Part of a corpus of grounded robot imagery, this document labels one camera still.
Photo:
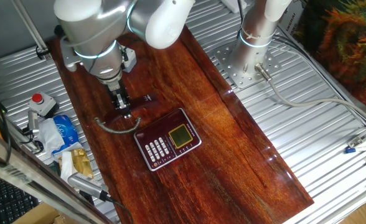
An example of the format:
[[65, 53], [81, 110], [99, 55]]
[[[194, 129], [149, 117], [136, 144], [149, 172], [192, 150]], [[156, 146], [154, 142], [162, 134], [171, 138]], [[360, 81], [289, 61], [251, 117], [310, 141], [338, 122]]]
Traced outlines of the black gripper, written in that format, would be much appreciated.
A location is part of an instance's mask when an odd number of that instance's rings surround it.
[[126, 88], [122, 80], [114, 81], [111, 83], [106, 84], [108, 88], [108, 93], [111, 98], [111, 102], [115, 109], [118, 109], [119, 104], [119, 111], [122, 114], [122, 117], [128, 119], [132, 117], [131, 110], [129, 108], [129, 104], [126, 102], [126, 98], [122, 95], [126, 92]]

